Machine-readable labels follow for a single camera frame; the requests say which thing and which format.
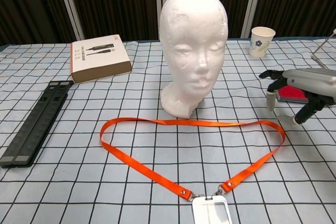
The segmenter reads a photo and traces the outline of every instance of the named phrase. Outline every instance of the mannequin face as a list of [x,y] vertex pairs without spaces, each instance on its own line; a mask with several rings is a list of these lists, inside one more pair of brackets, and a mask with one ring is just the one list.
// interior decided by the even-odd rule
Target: mannequin face
[[227,39],[221,3],[203,1],[170,3],[160,20],[160,40],[174,81],[182,92],[202,98],[211,92],[223,66]]

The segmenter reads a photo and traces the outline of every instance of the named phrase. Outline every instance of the mannequin neck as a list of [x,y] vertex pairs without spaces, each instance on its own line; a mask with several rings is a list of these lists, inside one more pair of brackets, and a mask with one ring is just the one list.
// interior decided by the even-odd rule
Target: mannequin neck
[[177,118],[190,118],[202,98],[194,98],[175,83],[171,82],[161,92],[161,105],[165,111]]

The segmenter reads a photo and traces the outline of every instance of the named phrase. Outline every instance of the checkered tablecloth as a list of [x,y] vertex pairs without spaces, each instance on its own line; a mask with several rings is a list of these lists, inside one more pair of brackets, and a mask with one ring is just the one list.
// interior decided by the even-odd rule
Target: checkered tablecloth
[[[194,111],[200,120],[246,122],[294,115],[303,104],[277,102],[267,112],[266,69],[319,66],[310,59],[323,40],[276,40],[264,58],[249,41],[229,40],[212,92]],[[172,119],[159,101],[171,80],[159,42],[124,43],[130,74],[74,84],[34,164],[0,168],[0,222],[192,224],[190,202],[108,154],[99,142],[104,122],[122,116]],[[316,54],[336,69],[336,39]],[[70,80],[69,45],[17,45],[0,52],[0,155],[51,80]],[[336,107],[302,126],[281,125],[285,145],[226,195],[234,224],[336,222]],[[205,128],[119,123],[104,139],[196,194],[211,195],[280,143],[259,125]]]

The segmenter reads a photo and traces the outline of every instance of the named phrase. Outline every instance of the styrofoam mannequin head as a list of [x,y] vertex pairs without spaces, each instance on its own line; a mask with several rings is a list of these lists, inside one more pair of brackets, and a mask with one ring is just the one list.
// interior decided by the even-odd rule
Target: styrofoam mannequin head
[[173,83],[167,87],[169,93],[162,92],[161,103],[168,113],[176,116],[168,107],[182,103],[191,114],[211,92],[223,66],[227,35],[227,15],[219,0],[164,3],[160,41]]

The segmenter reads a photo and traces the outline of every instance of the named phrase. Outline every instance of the mannequin nose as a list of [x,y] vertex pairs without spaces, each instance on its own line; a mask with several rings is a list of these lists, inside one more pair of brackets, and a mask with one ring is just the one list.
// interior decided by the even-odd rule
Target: mannequin nose
[[206,61],[206,55],[204,52],[200,52],[198,54],[197,72],[200,74],[206,74],[208,70],[209,69]]

